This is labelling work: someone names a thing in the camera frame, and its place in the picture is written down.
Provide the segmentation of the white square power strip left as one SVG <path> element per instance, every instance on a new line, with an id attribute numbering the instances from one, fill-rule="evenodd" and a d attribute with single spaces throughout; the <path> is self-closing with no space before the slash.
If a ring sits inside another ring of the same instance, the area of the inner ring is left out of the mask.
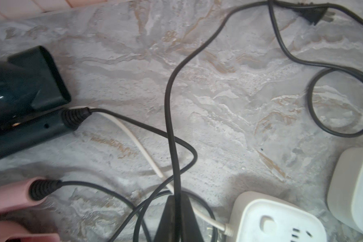
<path id="1" fill-rule="evenodd" d="M 240 194 L 229 221 L 227 242 L 326 242 L 327 234 L 314 215 L 281 199 L 258 192 Z"/>

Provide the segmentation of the dark green folded hair dryer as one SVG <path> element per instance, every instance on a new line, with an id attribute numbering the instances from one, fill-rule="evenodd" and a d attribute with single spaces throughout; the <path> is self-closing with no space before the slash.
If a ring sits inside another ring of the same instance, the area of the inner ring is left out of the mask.
<path id="1" fill-rule="evenodd" d="M 0 60 L 0 159 L 77 130 L 91 111 L 65 108 L 70 102 L 43 46 Z"/>

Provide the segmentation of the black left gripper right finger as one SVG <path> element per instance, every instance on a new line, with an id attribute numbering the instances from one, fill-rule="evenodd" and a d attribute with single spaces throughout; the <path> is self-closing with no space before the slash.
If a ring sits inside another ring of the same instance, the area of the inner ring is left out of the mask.
<path id="1" fill-rule="evenodd" d="M 185 192 L 181 193 L 181 240 L 182 242 L 203 242 L 191 202 Z"/>

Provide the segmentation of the pink folded hair dryer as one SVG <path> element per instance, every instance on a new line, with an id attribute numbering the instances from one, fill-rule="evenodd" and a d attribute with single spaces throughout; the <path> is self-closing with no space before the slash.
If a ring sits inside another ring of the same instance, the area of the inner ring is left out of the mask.
<path id="1" fill-rule="evenodd" d="M 62 187 L 61 180 L 35 177 L 0 187 L 0 215 L 37 206 Z M 0 221 L 0 242 L 59 242 L 57 233 L 33 234 L 14 221 Z"/>

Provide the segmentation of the white square power strip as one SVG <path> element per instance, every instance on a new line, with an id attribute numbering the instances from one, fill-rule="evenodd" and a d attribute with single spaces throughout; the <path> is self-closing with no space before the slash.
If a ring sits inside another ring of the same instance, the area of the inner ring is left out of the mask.
<path id="1" fill-rule="evenodd" d="M 349 148 L 340 155 L 327 205 L 336 219 L 363 234 L 363 148 Z"/>
<path id="2" fill-rule="evenodd" d="M 240 194 L 229 221 L 227 242 L 326 242 L 327 234 L 314 215 L 281 199 L 258 192 Z"/>

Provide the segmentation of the white square power strip right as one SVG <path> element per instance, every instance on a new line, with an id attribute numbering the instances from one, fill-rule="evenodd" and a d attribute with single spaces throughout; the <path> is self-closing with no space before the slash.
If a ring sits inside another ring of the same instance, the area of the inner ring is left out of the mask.
<path id="1" fill-rule="evenodd" d="M 349 148 L 340 155 L 327 205 L 336 219 L 363 234 L 363 148 Z"/>

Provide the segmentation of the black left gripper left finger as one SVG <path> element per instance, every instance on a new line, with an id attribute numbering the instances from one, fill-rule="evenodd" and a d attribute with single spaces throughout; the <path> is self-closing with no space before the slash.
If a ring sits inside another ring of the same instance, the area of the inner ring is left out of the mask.
<path id="1" fill-rule="evenodd" d="M 154 238 L 154 242 L 174 242 L 175 241 L 175 200 L 174 196 L 169 196 Z"/>

